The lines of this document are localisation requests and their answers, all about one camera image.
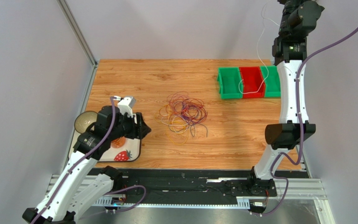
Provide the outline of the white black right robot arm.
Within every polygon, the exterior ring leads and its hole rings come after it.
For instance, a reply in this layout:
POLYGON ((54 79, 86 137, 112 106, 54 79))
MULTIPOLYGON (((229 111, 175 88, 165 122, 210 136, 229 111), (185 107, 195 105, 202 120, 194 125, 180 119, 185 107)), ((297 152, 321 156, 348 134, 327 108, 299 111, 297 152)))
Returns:
POLYGON ((283 157, 316 131, 305 108, 304 74, 307 36, 316 28, 324 7, 312 0, 281 0, 279 3, 284 8, 272 56, 280 80, 281 111, 278 123, 266 126, 266 149, 248 177, 256 189, 271 188, 274 172, 283 157))

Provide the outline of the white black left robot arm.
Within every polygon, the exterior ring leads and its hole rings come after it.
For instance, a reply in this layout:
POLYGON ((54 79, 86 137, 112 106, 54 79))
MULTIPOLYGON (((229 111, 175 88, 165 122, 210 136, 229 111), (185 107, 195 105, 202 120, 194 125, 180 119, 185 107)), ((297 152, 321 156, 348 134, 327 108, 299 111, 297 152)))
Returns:
POLYGON ((151 129, 137 112, 130 115, 116 106, 104 106, 99 112, 80 114, 75 121, 80 134, 64 171, 35 207, 27 208, 22 218, 29 224, 75 224, 97 199, 124 193, 123 173, 111 166, 103 168, 83 190, 78 189, 111 143, 122 137, 142 140, 151 129))

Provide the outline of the white strawberry print tray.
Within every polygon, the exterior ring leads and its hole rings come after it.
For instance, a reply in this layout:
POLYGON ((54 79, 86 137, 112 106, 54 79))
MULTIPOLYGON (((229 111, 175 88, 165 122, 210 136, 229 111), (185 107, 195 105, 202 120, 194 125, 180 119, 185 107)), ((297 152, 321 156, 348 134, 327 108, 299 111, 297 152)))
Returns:
MULTIPOLYGON (((74 151, 74 145, 77 142, 77 138, 80 136, 80 133, 74 132, 73 140, 70 145, 71 155, 74 151)), ((128 139, 126 138, 126 143, 121 148, 112 148, 110 147, 99 160, 100 162, 132 162, 135 161, 140 156, 141 149, 141 140, 138 139, 128 139)))

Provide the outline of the orange transparent cup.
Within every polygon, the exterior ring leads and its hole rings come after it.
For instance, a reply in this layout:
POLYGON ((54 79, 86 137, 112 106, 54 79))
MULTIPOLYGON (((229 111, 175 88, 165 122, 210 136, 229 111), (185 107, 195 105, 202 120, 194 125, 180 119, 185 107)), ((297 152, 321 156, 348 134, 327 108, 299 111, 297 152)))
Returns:
POLYGON ((126 143, 126 138, 125 137, 121 137, 119 139, 116 139, 114 141, 111 142, 111 147, 112 148, 121 148, 125 145, 126 143))

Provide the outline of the clear glass bowl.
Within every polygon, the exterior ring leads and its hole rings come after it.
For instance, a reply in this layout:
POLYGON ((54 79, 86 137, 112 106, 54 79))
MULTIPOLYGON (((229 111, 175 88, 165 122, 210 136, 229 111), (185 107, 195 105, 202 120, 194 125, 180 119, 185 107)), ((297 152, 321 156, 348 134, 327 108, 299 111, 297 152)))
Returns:
POLYGON ((78 133, 86 132, 87 128, 96 122, 97 112, 86 111, 81 113, 74 122, 74 129, 78 133))

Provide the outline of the green storage bin right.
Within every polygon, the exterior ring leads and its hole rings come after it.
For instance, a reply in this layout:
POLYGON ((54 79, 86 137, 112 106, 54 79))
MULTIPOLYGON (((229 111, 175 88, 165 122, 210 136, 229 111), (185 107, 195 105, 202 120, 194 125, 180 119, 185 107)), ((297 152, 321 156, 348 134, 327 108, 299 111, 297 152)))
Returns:
POLYGON ((265 98, 280 98, 281 86, 276 66, 260 66, 263 78, 265 79, 265 98))

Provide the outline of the green storage bin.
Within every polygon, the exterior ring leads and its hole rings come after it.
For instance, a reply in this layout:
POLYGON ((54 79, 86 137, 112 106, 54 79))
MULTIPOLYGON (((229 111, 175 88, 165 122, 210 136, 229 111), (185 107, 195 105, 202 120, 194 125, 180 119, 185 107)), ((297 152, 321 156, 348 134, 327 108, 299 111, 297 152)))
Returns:
POLYGON ((265 79, 265 98, 280 98, 281 86, 276 66, 260 66, 263 78, 265 79))
POLYGON ((241 99, 243 97, 243 84, 238 67, 219 67, 217 81, 221 99, 241 99))

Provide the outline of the red storage bin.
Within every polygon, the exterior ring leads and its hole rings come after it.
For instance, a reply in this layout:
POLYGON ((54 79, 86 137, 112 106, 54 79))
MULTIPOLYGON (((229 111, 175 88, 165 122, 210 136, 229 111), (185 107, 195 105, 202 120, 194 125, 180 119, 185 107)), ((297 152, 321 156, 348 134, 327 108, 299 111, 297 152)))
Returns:
POLYGON ((260 67, 239 67, 242 78, 242 98, 263 98, 266 85, 260 67))

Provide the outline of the green storage bin left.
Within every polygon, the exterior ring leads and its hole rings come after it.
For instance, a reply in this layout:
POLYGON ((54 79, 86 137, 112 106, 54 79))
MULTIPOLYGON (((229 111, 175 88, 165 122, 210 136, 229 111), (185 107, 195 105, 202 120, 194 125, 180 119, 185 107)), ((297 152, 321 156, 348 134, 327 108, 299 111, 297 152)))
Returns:
POLYGON ((219 67, 217 81, 221 99, 241 99, 243 97, 243 84, 238 67, 219 67))

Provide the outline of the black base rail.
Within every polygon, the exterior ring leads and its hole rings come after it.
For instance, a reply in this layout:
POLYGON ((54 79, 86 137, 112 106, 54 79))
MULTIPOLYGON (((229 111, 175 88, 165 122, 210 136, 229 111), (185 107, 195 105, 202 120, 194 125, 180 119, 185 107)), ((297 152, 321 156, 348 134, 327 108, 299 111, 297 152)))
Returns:
POLYGON ((251 170, 121 169, 113 190, 128 189, 125 202, 154 205, 235 205, 237 198, 275 197, 279 179, 257 180, 251 170))

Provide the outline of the aluminium frame post left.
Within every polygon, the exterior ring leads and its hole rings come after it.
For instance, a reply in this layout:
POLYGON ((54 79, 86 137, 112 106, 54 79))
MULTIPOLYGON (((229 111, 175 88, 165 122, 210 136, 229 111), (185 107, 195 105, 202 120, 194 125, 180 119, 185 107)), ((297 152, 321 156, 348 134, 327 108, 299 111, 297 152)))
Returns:
POLYGON ((63 15, 66 17, 66 20, 68 21, 71 29, 73 30, 89 63, 91 64, 91 66, 93 68, 95 68, 98 65, 98 62, 97 62, 94 54, 92 53, 92 50, 91 50, 90 46, 88 45, 88 43, 81 31, 76 19, 75 19, 73 12, 71 11, 71 8, 70 8, 68 2, 66 0, 57 0, 57 3, 59 5, 59 7, 61 8, 63 15))

